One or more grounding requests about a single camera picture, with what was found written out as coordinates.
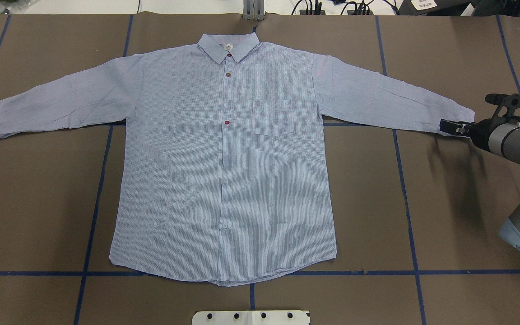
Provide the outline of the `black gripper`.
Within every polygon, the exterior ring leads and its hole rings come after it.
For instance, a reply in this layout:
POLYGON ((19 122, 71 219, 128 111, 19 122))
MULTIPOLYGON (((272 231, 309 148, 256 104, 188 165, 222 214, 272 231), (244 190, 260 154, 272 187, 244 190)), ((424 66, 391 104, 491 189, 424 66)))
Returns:
POLYGON ((471 138, 475 134, 477 123, 466 121, 440 120, 439 133, 443 136, 457 136, 471 138))

